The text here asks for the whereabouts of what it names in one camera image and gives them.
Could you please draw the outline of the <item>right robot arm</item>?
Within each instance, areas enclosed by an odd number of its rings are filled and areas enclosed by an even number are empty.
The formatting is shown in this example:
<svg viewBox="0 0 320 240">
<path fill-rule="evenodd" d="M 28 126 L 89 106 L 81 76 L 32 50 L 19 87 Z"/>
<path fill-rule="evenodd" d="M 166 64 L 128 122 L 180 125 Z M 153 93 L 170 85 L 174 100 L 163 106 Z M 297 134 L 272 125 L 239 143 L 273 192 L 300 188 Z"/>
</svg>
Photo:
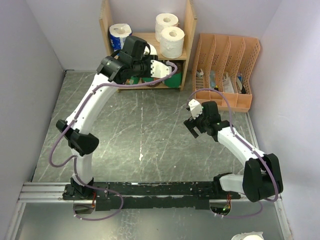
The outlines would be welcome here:
<svg viewBox="0 0 320 240">
<path fill-rule="evenodd" d="M 191 117 L 184 121 L 184 125 L 193 137 L 208 134 L 226 147 L 244 167 L 242 175 L 224 173 L 216 176 L 213 195 L 223 199 L 229 192 L 235 192 L 245 195 L 251 202 L 276 201 L 284 190 L 278 157 L 257 149 L 228 120 L 222 120 L 216 102 L 200 103 L 192 99 L 186 108 Z"/>
</svg>

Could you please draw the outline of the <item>blue roll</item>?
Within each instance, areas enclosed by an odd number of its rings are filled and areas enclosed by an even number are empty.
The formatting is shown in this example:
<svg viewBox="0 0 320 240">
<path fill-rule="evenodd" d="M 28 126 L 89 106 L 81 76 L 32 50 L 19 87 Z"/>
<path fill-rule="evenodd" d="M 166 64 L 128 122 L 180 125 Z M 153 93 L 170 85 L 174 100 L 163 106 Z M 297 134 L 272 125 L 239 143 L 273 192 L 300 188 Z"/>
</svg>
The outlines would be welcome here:
<svg viewBox="0 0 320 240">
<path fill-rule="evenodd" d="M 157 50 L 152 44 L 150 43 L 145 44 L 143 59 L 152 59 L 152 60 L 158 59 Z"/>
<path fill-rule="evenodd" d="M 121 50 L 125 40 L 132 35 L 132 29 L 127 23 L 117 23 L 109 27 L 109 39 L 114 51 Z"/>
</svg>

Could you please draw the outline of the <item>green brown roll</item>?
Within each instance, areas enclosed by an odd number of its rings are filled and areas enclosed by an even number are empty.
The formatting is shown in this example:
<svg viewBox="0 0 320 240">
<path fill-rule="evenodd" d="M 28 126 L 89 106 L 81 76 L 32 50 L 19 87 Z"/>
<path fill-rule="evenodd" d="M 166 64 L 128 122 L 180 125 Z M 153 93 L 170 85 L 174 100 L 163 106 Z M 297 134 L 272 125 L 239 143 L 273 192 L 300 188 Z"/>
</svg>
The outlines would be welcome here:
<svg viewBox="0 0 320 240">
<path fill-rule="evenodd" d="M 155 81 L 155 80 L 157 80 L 157 78 L 142 77 L 142 78 L 141 78 L 141 83 L 142 83 L 142 84 L 144 84 L 144 83 L 150 83 L 150 82 L 153 82 L 153 81 Z M 157 82 L 157 83 L 148 85 L 148 87 L 150 87 L 150 88 L 155 88 L 155 87 L 157 87 L 159 84 L 160 84 L 160 82 Z"/>
<path fill-rule="evenodd" d="M 182 82 L 182 63 L 181 61 L 173 62 L 177 66 L 177 72 L 170 78 L 163 81 L 163 83 L 169 88 L 179 88 Z"/>
</svg>

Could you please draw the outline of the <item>white toilet roll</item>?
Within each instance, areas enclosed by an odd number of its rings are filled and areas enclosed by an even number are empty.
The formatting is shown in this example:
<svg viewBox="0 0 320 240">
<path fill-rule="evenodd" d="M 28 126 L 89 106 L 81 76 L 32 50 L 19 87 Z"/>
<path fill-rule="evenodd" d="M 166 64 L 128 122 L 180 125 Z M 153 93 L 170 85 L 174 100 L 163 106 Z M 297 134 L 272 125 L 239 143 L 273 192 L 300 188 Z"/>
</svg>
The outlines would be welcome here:
<svg viewBox="0 0 320 240">
<path fill-rule="evenodd" d="M 179 58 L 183 53 L 184 31 L 177 26 L 169 26 L 161 31 L 160 53 L 168 59 Z"/>
<path fill-rule="evenodd" d="M 161 32 L 167 27 L 177 27 L 179 19 L 172 13 L 160 13 L 155 18 L 155 39 L 160 42 Z"/>
</svg>

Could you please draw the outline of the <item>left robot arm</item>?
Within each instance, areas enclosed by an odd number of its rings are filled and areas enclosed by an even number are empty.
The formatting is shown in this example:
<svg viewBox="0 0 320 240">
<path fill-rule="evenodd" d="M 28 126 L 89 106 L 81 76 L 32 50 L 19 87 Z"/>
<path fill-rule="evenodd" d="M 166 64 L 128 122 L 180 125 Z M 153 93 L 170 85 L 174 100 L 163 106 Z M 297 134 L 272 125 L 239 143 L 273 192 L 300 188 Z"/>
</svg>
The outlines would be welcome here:
<svg viewBox="0 0 320 240">
<path fill-rule="evenodd" d="M 99 64 L 93 82 L 74 112 L 58 120 L 57 129 L 71 148 L 75 167 L 70 185 L 74 194 L 89 199 L 94 192 L 92 174 L 93 153 L 99 139 L 91 134 L 93 123 L 109 98 L 131 77 L 150 77 L 157 50 L 146 40 L 128 36 L 122 49 L 114 51 Z"/>
</svg>

